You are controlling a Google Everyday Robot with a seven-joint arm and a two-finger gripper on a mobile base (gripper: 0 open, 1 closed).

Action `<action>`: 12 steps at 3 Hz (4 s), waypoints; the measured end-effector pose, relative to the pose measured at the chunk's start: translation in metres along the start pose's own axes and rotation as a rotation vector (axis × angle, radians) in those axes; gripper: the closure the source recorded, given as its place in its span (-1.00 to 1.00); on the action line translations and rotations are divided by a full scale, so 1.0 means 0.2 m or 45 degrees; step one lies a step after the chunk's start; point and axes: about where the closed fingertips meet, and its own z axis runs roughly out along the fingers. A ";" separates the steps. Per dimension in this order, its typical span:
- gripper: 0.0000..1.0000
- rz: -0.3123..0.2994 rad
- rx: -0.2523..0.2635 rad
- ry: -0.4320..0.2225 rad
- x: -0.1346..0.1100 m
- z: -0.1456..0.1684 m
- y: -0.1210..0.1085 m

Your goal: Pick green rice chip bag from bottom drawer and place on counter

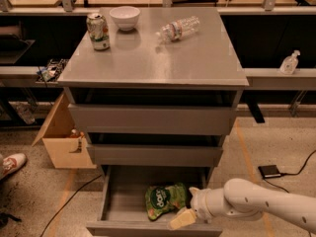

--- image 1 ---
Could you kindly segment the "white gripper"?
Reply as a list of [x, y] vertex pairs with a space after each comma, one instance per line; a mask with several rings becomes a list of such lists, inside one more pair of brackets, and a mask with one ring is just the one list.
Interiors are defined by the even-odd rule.
[[227, 201], [223, 189], [198, 189], [190, 187], [192, 195], [191, 208], [182, 208], [168, 223], [170, 230], [177, 230], [192, 225], [197, 218], [211, 220], [213, 217], [223, 216], [227, 212]]

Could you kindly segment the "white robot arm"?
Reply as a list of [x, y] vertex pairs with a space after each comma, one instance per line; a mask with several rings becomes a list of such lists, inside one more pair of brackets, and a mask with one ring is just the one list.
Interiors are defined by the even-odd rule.
[[190, 208], [169, 222], [176, 230], [216, 216], [257, 220], [266, 212], [308, 232], [316, 233], [316, 198], [263, 188], [244, 179], [231, 179], [220, 189], [189, 188]]

